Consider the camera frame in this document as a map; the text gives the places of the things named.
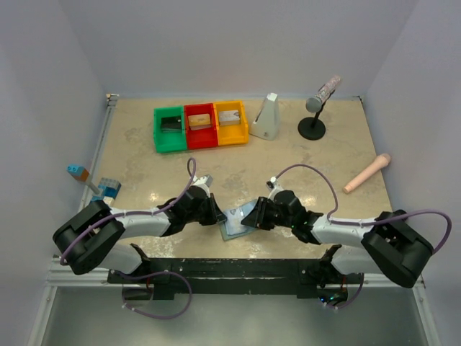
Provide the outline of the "green card holder wallet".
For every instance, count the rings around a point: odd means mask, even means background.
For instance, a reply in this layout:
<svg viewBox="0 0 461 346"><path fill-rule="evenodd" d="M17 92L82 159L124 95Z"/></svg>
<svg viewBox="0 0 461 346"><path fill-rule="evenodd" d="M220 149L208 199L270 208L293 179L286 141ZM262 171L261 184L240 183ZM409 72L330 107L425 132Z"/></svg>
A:
<svg viewBox="0 0 461 346"><path fill-rule="evenodd" d="M220 224L220 232L224 241L246 236L255 231L254 228L243 226L237 223L226 222Z"/></svg>

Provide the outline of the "white credit card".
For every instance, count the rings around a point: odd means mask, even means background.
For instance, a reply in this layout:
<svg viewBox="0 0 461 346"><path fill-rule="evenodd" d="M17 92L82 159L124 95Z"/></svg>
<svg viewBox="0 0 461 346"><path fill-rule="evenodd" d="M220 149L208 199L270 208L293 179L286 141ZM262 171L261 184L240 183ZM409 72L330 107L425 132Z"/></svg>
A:
<svg viewBox="0 0 461 346"><path fill-rule="evenodd" d="M224 214L226 215L229 223L240 224L241 221L249 215L249 213L255 208L256 201L252 200L245 203L237 208L227 209Z"/></svg>

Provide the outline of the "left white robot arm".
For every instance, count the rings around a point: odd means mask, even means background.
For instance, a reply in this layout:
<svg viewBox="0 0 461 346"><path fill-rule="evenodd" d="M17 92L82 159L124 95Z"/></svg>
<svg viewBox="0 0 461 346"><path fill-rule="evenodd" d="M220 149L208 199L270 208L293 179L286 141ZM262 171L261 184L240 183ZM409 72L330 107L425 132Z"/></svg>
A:
<svg viewBox="0 0 461 346"><path fill-rule="evenodd" d="M210 226L224 223L214 195L192 185L177 199L150 210L121 210L97 200L88 204L54 234L63 265L83 275L97 267L123 272L135 283L149 274L147 258L133 245L119 240L139 236L167 237L183 231L188 223Z"/></svg>

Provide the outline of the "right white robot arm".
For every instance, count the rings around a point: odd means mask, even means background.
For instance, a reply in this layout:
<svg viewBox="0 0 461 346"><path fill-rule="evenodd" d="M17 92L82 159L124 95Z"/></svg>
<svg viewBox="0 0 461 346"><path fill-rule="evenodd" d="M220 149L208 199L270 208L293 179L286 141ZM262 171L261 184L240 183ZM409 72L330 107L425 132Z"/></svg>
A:
<svg viewBox="0 0 461 346"><path fill-rule="evenodd" d="M433 246L406 223L402 210L363 221L328 218L307 210L291 190L258 198L241 224L266 231L281 226L303 243L333 244L321 265L322 277L330 283L349 274L374 273L412 288L434 254Z"/></svg>

